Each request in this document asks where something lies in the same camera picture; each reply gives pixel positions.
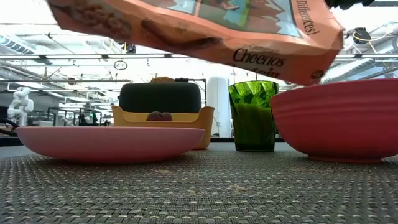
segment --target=red bowl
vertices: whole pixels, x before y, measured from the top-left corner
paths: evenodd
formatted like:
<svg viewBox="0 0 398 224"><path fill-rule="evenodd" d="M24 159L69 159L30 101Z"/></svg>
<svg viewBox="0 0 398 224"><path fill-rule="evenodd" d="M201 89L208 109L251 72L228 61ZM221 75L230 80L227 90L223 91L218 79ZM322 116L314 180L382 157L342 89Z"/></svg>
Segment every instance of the red bowl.
<svg viewBox="0 0 398 224"><path fill-rule="evenodd" d="M287 91L271 98L283 139L311 159L380 162L398 154L398 78Z"/></svg>

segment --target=cheerios box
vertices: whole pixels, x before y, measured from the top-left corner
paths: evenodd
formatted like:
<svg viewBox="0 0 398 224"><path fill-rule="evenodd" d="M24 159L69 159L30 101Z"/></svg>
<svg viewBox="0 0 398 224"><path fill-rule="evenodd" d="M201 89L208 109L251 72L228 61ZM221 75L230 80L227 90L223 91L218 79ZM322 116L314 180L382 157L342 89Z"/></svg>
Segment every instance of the cheerios box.
<svg viewBox="0 0 398 224"><path fill-rule="evenodd" d="M312 85L343 46L321 0L48 0L62 29Z"/></svg>

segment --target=green drinking glass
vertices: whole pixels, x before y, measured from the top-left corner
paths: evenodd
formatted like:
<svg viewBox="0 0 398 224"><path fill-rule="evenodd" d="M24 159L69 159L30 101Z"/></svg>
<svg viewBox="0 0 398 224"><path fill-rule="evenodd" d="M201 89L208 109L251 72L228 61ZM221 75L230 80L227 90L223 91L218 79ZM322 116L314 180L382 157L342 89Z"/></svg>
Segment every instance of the green drinking glass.
<svg viewBox="0 0 398 224"><path fill-rule="evenodd" d="M237 151L274 152L275 124L269 100L279 85L270 81L249 81L229 86Z"/></svg>

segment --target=table surface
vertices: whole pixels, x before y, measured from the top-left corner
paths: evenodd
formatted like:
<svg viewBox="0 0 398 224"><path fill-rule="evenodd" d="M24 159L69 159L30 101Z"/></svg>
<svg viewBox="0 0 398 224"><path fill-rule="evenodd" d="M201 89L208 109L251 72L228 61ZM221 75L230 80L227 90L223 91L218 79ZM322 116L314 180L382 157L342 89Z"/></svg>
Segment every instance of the table surface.
<svg viewBox="0 0 398 224"><path fill-rule="evenodd" d="M215 143L144 164L78 164L0 147L0 223L398 223L398 158L307 159Z"/></svg>

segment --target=pink bowl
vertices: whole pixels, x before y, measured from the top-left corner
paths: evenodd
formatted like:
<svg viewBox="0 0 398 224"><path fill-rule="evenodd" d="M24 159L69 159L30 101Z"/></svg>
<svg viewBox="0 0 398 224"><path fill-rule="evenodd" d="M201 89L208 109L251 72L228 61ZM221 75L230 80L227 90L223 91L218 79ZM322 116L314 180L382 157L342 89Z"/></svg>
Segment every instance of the pink bowl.
<svg viewBox="0 0 398 224"><path fill-rule="evenodd" d="M309 158L379 162L398 154L398 78L310 86L271 98L285 141Z"/></svg>
<svg viewBox="0 0 398 224"><path fill-rule="evenodd" d="M81 162L144 162L195 148L205 133L193 128L19 127L19 139L43 156Z"/></svg>

